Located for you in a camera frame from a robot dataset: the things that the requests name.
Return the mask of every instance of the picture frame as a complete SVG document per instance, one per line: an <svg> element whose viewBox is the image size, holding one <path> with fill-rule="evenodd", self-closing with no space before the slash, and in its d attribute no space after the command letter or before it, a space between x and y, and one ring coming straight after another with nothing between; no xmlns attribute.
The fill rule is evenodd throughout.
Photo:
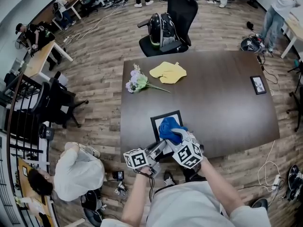
<svg viewBox="0 0 303 227"><path fill-rule="evenodd" d="M22 166L23 175L27 177L27 168Z"/></svg>
<svg viewBox="0 0 303 227"><path fill-rule="evenodd" d="M183 126L180 110L176 110L176 111L173 111L173 112L170 112L170 113L165 113L165 114L162 114L162 115L152 117L151 118L151 125L152 125L153 133L155 135L155 139L156 139L157 142L160 141L159 125L162 122L161 119L163 120L164 118L170 117L170 116L174 117L176 119L177 123L180 126Z"/></svg>
<svg viewBox="0 0 303 227"><path fill-rule="evenodd" d="M250 79L257 95L266 93L266 89L261 76L252 76Z"/></svg>

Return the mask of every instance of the dark hair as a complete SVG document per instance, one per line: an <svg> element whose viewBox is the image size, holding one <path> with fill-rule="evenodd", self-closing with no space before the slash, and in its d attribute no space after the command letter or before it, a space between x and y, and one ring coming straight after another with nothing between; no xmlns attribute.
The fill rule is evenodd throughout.
<svg viewBox="0 0 303 227"><path fill-rule="evenodd" d="M17 24L17 26L16 26L16 34L18 34L18 32L20 32L21 26L22 26L21 23Z"/></svg>
<svg viewBox="0 0 303 227"><path fill-rule="evenodd" d="M31 188L39 195L51 195L53 185L49 183L36 169L31 169L27 174Z"/></svg>

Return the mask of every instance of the yellow cloth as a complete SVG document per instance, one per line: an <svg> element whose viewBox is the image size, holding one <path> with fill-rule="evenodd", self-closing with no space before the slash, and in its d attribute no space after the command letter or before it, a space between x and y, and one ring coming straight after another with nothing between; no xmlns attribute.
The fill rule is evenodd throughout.
<svg viewBox="0 0 303 227"><path fill-rule="evenodd" d="M186 70L180 67L178 62L174 65L164 61L150 70L150 75L154 78L160 77L162 83L175 84L181 77L186 76Z"/></svg>

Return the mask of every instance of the dark brown table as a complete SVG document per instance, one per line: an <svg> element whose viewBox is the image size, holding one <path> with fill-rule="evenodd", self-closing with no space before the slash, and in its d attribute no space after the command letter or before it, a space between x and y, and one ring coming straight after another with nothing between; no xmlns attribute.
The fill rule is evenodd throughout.
<svg viewBox="0 0 303 227"><path fill-rule="evenodd" d="M187 76L162 84L149 71L163 61L179 62ZM133 64L149 81L171 93L125 88ZM251 76L261 76L266 93L256 95ZM155 141L151 117L180 110L184 126L205 146L206 157L219 157L260 146L280 137L276 110L256 55L242 51L185 52L125 61L121 105L121 151Z"/></svg>

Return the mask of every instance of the blue cloth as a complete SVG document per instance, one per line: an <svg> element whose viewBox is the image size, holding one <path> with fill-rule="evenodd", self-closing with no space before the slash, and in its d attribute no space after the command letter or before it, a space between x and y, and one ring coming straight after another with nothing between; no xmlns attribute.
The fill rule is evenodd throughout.
<svg viewBox="0 0 303 227"><path fill-rule="evenodd" d="M173 133L171 129L183 129L187 131L186 127L181 127L174 117L166 117L163 119L162 123L159 126L159 136L164 140L171 140L176 144L182 142L182 139L179 135Z"/></svg>

